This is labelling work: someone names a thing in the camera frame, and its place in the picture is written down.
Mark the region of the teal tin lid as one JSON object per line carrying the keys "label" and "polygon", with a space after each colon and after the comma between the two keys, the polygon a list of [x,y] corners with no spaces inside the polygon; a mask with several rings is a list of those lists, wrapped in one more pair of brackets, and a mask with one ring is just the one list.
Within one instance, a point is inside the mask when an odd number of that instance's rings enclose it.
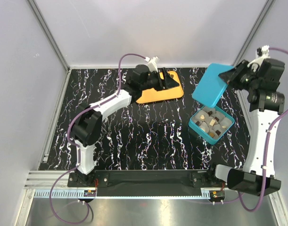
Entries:
{"label": "teal tin lid", "polygon": [[212,63],[195,88],[192,98],[207,107],[215,107],[227,88],[219,74],[233,69],[231,65]]}

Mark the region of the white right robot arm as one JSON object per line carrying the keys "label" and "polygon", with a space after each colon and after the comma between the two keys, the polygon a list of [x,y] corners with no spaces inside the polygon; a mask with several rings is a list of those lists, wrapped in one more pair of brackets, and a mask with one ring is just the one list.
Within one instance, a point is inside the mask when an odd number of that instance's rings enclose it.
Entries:
{"label": "white right robot arm", "polygon": [[217,165],[207,174],[211,186],[227,182],[230,190],[256,196],[269,195],[281,188],[273,166],[278,123],[284,112],[285,96],[277,91],[285,64],[272,58],[249,63],[243,60],[218,77],[234,89],[248,91],[251,135],[245,164],[241,170]]}

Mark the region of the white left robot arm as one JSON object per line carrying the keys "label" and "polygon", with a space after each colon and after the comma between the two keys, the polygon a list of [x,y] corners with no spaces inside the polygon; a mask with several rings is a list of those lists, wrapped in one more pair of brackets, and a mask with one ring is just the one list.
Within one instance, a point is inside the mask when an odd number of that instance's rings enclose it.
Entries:
{"label": "white left robot arm", "polygon": [[105,118],[136,102],[145,90],[153,89],[159,92],[171,90],[179,85],[166,68],[151,71],[146,65],[137,65],[126,77],[125,84],[117,93],[91,105],[81,104],[79,113],[71,122],[68,131],[77,148],[75,173],[78,181],[84,186],[91,186],[94,183],[95,175],[92,171],[97,162],[93,160],[93,146],[100,137]]}

